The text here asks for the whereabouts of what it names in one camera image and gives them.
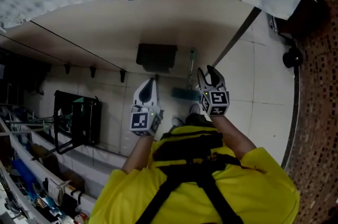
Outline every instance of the mop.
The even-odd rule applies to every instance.
[[[194,61],[196,58],[196,50],[191,49],[190,51],[190,63],[189,63],[189,76],[188,76],[188,84],[186,89],[182,88],[173,88],[172,91],[172,97],[180,98],[180,99],[186,99],[190,101],[199,101],[200,100],[200,94],[199,91],[192,89],[192,71],[194,68]]]

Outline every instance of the black object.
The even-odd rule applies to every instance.
[[[59,145],[58,148],[59,148],[59,150],[60,150],[61,148],[67,147],[67,146],[69,146],[69,145],[71,145],[71,144],[72,144],[72,141],[68,141],[68,142],[66,142],[66,143],[63,143],[62,145]],[[33,158],[31,159],[31,161],[38,160],[39,158],[45,158],[45,157],[47,157],[49,154],[54,153],[56,150],[57,150],[57,148],[55,147],[54,149],[51,149],[51,150],[49,150],[48,152],[46,152],[44,155],[40,155],[40,156],[37,155],[37,156],[33,157]]]
[[[126,76],[126,71],[125,70],[120,70],[120,78],[121,78],[121,82],[122,83],[125,82],[125,76]]]
[[[327,215],[329,216],[329,219],[324,221],[322,224],[336,224],[336,223],[338,223],[338,208],[337,207],[330,208]]]
[[[78,195],[78,205],[81,205],[81,196],[83,194],[83,192],[81,190],[74,189],[72,192],[70,192],[70,195],[73,197],[73,194],[77,191],[80,191],[80,194]]]
[[[201,164],[192,163],[160,167],[168,178],[160,186],[159,191],[136,224],[150,223],[170,193],[183,182],[196,182],[199,187],[203,188],[223,223],[243,224],[241,218],[236,215],[225,200],[212,177],[213,172],[224,170],[228,163],[240,166],[240,161],[230,155],[217,155],[215,161],[205,160]]]
[[[59,207],[67,216],[74,218],[77,216],[75,209],[78,206],[78,202],[68,194],[63,194],[62,205]]]
[[[54,101],[54,133],[55,133],[55,149],[57,153],[64,154],[65,152],[74,149],[80,145],[96,145],[99,142],[100,124],[101,124],[101,102],[96,98],[83,97],[79,95],[69,94],[67,92],[56,91]],[[66,129],[59,120],[58,111],[61,109],[63,115],[72,113],[71,132],[66,132],[60,129]],[[72,138],[72,146],[60,151],[58,133]]]
[[[91,66],[91,67],[89,67],[89,69],[90,69],[90,76],[92,78],[94,78],[95,77],[96,68],[94,66]]]
[[[38,210],[38,212],[49,222],[55,222],[58,220],[57,216],[53,216],[50,213],[51,208],[49,208],[48,206],[45,208],[41,208],[41,207],[35,207],[36,210]]]
[[[152,92],[153,92],[153,82],[154,78],[150,78],[146,86],[140,91],[138,97],[142,104],[144,102],[149,102],[150,99],[152,98]]]
[[[298,67],[303,63],[303,55],[301,51],[292,47],[283,55],[283,63],[287,68]]]
[[[136,63],[147,72],[169,73],[175,64],[177,45],[139,44]]]
[[[29,59],[1,48],[0,64],[4,66],[0,79],[12,86],[19,85],[29,92],[40,92],[41,84],[51,69],[48,63]]]
[[[303,38],[313,32],[330,17],[326,0],[301,0],[288,20],[273,18],[273,26],[278,34],[290,33]]]
[[[64,65],[64,69],[65,69],[65,73],[66,73],[66,74],[69,74],[70,65],[69,65],[69,64],[65,64],[65,65]]]

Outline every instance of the cable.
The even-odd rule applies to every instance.
[[[125,72],[126,72],[126,70],[125,70],[125,69],[122,69],[121,67],[119,67],[119,66],[117,66],[117,65],[113,64],[112,62],[110,62],[110,61],[107,61],[107,60],[105,60],[104,58],[102,58],[102,57],[100,57],[100,56],[97,56],[96,54],[94,54],[94,53],[90,52],[89,50],[87,50],[87,49],[84,49],[83,47],[81,47],[81,46],[79,46],[79,45],[77,45],[77,44],[75,44],[75,43],[73,43],[73,42],[71,42],[71,41],[67,40],[66,38],[64,38],[64,37],[62,37],[62,36],[60,36],[60,35],[56,34],[55,32],[52,32],[51,30],[48,30],[48,29],[46,29],[45,27],[43,27],[43,26],[41,26],[41,25],[39,25],[39,24],[35,23],[34,21],[31,21],[31,22],[32,22],[32,23],[34,23],[35,25],[37,25],[37,26],[39,26],[39,27],[41,27],[41,28],[45,29],[46,31],[48,31],[48,32],[50,32],[50,33],[52,33],[52,34],[54,34],[54,35],[56,35],[56,36],[60,37],[61,39],[64,39],[65,41],[67,41],[67,42],[69,42],[69,43],[71,43],[71,44],[73,44],[73,45],[77,46],[78,48],[80,48],[80,49],[83,49],[83,50],[87,51],[88,53],[90,53],[90,54],[94,55],[95,57],[98,57],[98,58],[100,58],[100,59],[104,60],[105,62],[108,62],[108,63],[109,63],[109,64],[111,64],[112,66],[115,66],[115,67],[117,67],[118,69],[120,69],[120,70],[122,70],[122,71],[125,71]]]
[[[14,39],[12,39],[12,38],[9,38],[9,37],[7,37],[7,36],[4,36],[4,35],[1,34],[1,33],[0,33],[0,35],[3,36],[4,38],[7,38],[7,39],[9,39],[9,40],[12,40],[12,41],[15,42],[15,43],[18,43],[18,44],[20,44],[20,45],[23,45],[23,46],[25,46],[25,47],[27,47],[27,48],[29,48],[29,49],[35,50],[35,51],[37,51],[37,52],[39,52],[39,53],[42,53],[42,54],[47,55],[47,56],[49,56],[49,57],[52,57],[52,58],[54,58],[54,59],[56,59],[56,60],[58,60],[58,61],[62,61],[62,62],[65,62],[65,63],[69,64],[68,61],[64,61],[64,60],[61,60],[61,59],[59,59],[59,58],[57,58],[57,57],[54,57],[54,56],[49,55],[49,54],[47,54],[47,53],[44,53],[44,52],[42,52],[42,51],[40,51],[40,50],[37,50],[37,49],[35,49],[35,48],[33,48],[33,47],[29,46],[29,45],[25,45],[25,44],[23,44],[23,43],[21,43],[21,42],[18,42],[17,40],[14,40]]]

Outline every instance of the black wheel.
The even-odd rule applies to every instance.
[[[283,55],[283,63],[287,68],[300,66],[303,62],[303,55],[298,48],[290,48]]]

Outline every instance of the white tile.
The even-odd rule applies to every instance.
[[[269,26],[270,16],[261,12],[252,23],[253,41],[263,45],[273,45],[284,39]]]
[[[92,181],[95,181],[101,185],[105,185],[108,181],[108,178],[111,174],[111,170],[104,167],[94,167],[92,162],[85,161],[85,158],[80,159],[73,158],[73,170],[84,179],[88,178]]]
[[[54,153],[54,155],[57,157],[58,162],[60,164],[69,168],[70,170],[73,169],[73,160],[70,156],[67,155],[67,153],[65,153],[65,154]]]
[[[102,189],[104,188],[104,185],[99,184],[95,181],[92,181],[90,179],[86,179],[86,181],[84,182],[84,191],[85,193],[94,198],[94,199],[98,199],[100,196],[100,193],[102,191]]]
[[[79,84],[73,79],[47,77],[44,81],[42,89],[44,95],[42,97],[42,101],[40,102],[40,107],[46,107],[47,110],[45,115],[52,116],[54,111],[55,92],[59,90],[77,95]]]
[[[139,73],[128,73],[127,87],[136,90],[143,82],[148,80],[154,75],[151,74],[139,74]],[[158,90],[159,92],[171,92],[174,87],[186,88],[187,79],[183,78],[171,78],[166,76],[159,76],[158,78]]]
[[[281,164],[289,139],[293,106],[254,103],[249,139]]]
[[[64,66],[52,66],[50,73],[48,73],[48,77],[60,78],[60,79],[72,79],[72,80],[78,81],[83,69],[84,69],[83,67],[71,66],[69,73],[67,74],[65,72]]]
[[[109,85],[125,87],[127,80],[125,78],[125,82],[124,83],[121,82],[119,71],[108,71],[108,70],[101,70],[101,69],[96,69],[95,76],[92,78],[90,75],[90,69],[82,68],[81,75],[80,75],[80,82],[81,83],[101,83],[101,84],[109,84]]]
[[[81,84],[79,95],[99,98],[102,102],[100,141],[119,146],[125,88],[97,83]]]
[[[226,117],[240,130],[244,135],[249,135],[250,120],[252,112],[252,102],[230,101]]]
[[[249,26],[245,33],[242,35],[241,40],[253,42],[254,41],[254,31],[252,26]]]
[[[254,44],[239,40],[216,66],[224,76],[230,100],[252,102],[254,64]]]
[[[102,148],[102,149],[104,149],[108,152],[115,153],[115,154],[118,154],[120,152],[119,146],[109,145],[109,144],[104,143],[104,142],[100,142],[99,144],[95,145],[95,147]]]
[[[98,165],[98,162],[100,162],[120,169],[123,167],[125,161],[126,158],[123,156],[106,152],[98,148],[94,148],[94,166]]]
[[[293,69],[283,64],[283,54],[288,47],[282,43],[255,46],[254,102],[290,104],[294,102]]]
[[[159,125],[155,140],[158,141],[161,139],[164,133],[169,132],[172,128],[172,119],[175,117],[180,118],[182,121],[185,121],[186,117],[189,115],[189,109],[192,105],[191,101],[178,99],[171,96],[169,92],[163,92],[161,95],[161,108],[164,110],[163,120]]]
[[[124,156],[128,156],[132,152],[136,142],[138,141],[138,136],[129,131],[134,92],[135,88],[126,89],[123,107],[120,153]]]
[[[75,148],[75,150],[81,154],[84,154],[88,157],[93,157],[93,148],[90,146],[85,146],[85,145],[81,145],[77,148]]]
[[[47,97],[44,97],[37,93],[31,93],[24,91],[24,106],[29,111],[34,112],[37,117],[48,116],[48,102]]]

